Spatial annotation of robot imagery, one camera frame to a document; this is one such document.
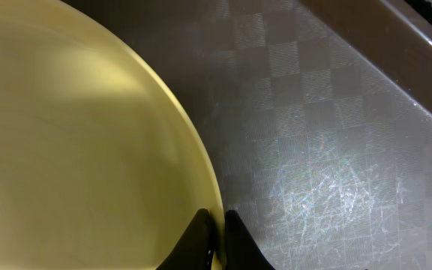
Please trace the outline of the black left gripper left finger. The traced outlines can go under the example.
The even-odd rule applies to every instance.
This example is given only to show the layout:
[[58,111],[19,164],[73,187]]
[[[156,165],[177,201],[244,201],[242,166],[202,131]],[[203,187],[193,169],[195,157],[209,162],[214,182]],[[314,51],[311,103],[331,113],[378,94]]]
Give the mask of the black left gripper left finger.
[[157,270],[210,270],[213,260],[213,218],[201,208]]

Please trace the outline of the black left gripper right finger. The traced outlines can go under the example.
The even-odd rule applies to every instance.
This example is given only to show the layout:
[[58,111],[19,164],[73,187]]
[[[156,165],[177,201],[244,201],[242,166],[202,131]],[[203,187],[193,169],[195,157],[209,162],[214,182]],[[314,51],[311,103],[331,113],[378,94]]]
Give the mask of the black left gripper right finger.
[[275,270],[235,210],[225,214],[226,270]]

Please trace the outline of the yellow plastic plate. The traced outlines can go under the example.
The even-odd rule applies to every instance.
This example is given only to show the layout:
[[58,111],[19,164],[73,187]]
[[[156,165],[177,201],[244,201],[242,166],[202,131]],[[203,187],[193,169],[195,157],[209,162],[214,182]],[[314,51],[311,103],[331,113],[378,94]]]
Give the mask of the yellow plastic plate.
[[196,212],[221,236],[188,115],[129,46],[61,1],[0,1],[0,269],[155,269]]

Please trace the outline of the brown plastic serving tray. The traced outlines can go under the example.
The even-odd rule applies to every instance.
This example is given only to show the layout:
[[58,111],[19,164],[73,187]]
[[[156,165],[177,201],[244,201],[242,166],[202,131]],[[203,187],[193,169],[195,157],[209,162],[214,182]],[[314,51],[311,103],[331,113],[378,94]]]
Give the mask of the brown plastic serving tray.
[[432,115],[299,1],[73,1],[169,86],[276,269],[432,269]]

